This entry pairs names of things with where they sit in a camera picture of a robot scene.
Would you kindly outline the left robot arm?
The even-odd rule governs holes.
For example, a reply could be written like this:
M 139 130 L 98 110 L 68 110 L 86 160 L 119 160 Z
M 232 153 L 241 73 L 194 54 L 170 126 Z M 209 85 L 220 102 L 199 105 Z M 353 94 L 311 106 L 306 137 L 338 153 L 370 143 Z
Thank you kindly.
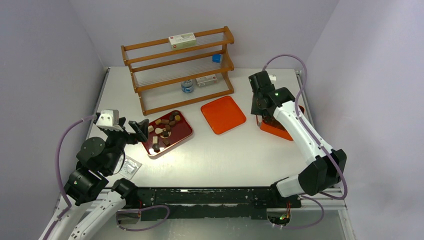
M 93 121 L 107 138 L 90 137 L 82 143 L 76 155 L 76 169 L 69 175 L 67 182 L 63 183 L 59 157 L 64 138 L 74 127 L 88 121 Z M 40 236 L 41 240 L 88 240 L 105 224 L 109 216 L 123 207 L 132 208 L 138 203 L 137 187 L 130 180 L 122 178 L 115 182 L 105 203 L 87 216 L 84 215 L 109 183 L 107 177 L 114 174 L 120 158 L 126 157 L 125 146 L 148 140 L 149 120 L 130 120 L 128 123 L 133 132 L 126 131 L 125 122 L 124 117 L 97 113 L 77 120 L 62 134 L 54 158 L 60 198 L 53 216 Z

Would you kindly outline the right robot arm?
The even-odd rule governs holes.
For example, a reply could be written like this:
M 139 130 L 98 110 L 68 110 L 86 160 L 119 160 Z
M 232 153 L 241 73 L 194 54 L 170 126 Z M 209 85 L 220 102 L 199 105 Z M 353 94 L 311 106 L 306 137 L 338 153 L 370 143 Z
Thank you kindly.
M 267 71 L 248 78 L 252 88 L 251 114 L 275 120 L 291 136 L 300 150 L 306 168 L 300 173 L 274 183 L 270 202 L 282 207 L 289 197 L 300 194 L 314 196 L 342 182 L 347 155 L 328 144 L 305 118 L 295 97 L 286 87 L 275 88 Z

